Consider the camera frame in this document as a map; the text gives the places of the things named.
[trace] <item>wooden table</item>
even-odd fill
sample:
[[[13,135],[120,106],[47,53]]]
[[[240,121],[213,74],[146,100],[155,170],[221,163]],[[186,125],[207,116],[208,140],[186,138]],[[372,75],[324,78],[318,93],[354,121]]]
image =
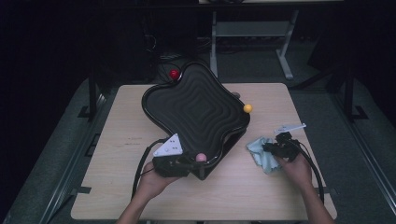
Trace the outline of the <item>wooden table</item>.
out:
[[[148,203],[141,219],[149,220],[302,220],[307,219],[299,191],[283,172],[266,175],[246,144],[283,124],[301,124],[285,85],[278,83],[224,84],[252,104],[246,134],[201,181],[194,175],[179,179]],[[144,150],[166,134],[144,114],[141,97],[148,85],[122,86],[108,115],[71,216],[75,219],[117,219],[131,200],[134,173]],[[291,132],[306,145],[304,130]],[[329,194],[325,205],[336,218]]]

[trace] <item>floor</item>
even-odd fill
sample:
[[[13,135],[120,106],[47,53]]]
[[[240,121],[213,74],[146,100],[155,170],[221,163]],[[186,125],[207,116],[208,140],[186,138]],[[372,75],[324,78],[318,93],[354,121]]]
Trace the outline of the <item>floor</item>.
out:
[[[222,83],[282,82],[287,86],[296,85],[319,72],[307,65],[314,47],[315,42],[309,41],[297,40],[290,44],[287,59],[293,80],[283,77],[273,43],[265,50],[243,49],[220,54],[219,80]],[[208,62],[208,56],[203,53],[201,58]],[[162,64],[159,70],[167,71],[172,67],[172,64]],[[152,83],[161,82],[163,76],[164,73],[159,73]],[[396,211],[392,210],[396,196],[393,189],[396,186],[396,130],[358,80],[354,82],[353,105],[361,106],[368,119],[350,122],[342,110],[344,89],[328,93],[325,90],[328,81],[329,77],[325,77],[303,90],[290,91],[290,95],[301,121],[307,124],[306,134],[338,212],[336,222],[396,223]],[[92,142],[97,141],[116,94],[117,87],[114,87],[102,95],[97,101],[98,113],[89,120],[81,116],[82,109],[89,104],[88,80],[81,83],[5,224],[114,223],[115,220],[74,220],[70,210],[75,189],[80,187],[91,160],[86,154],[93,152]]]

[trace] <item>orange ball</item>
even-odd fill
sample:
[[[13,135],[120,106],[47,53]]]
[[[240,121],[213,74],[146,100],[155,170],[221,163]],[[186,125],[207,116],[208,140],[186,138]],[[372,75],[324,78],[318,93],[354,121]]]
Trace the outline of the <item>orange ball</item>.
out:
[[[244,105],[245,113],[250,113],[253,110],[253,106],[251,105]]]

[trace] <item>dark background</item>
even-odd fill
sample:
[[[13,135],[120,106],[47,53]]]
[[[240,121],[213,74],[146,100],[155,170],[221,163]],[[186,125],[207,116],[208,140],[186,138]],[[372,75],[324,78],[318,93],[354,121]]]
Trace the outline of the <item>dark background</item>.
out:
[[[0,1],[1,220],[89,73],[99,75],[103,90],[109,83],[142,83],[155,76],[156,56],[143,47],[140,15],[101,12],[99,6],[99,1]],[[179,20],[180,14],[157,14],[153,27],[163,35],[159,43],[172,44],[175,35],[191,46],[197,32],[205,32],[197,18],[210,20],[207,12],[193,15]],[[325,21],[324,27],[317,18]],[[175,23],[185,32],[163,30]],[[336,62],[350,65],[396,126],[396,23],[390,5],[346,1],[330,14],[302,10],[293,38],[315,39],[319,31],[324,35],[310,64],[319,70]],[[194,48],[182,50],[196,53]]]

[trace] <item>blue cloth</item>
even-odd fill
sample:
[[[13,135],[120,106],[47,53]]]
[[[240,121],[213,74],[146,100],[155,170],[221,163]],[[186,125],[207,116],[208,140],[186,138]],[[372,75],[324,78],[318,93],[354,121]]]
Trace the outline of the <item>blue cloth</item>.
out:
[[[273,143],[271,138],[260,137],[253,142],[247,144],[247,149],[253,156],[257,165],[261,166],[266,174],[271,174],[273,171],[279,170],[281,166],[275,160],[271,152],[266,152],[262,148],[265,143]]]

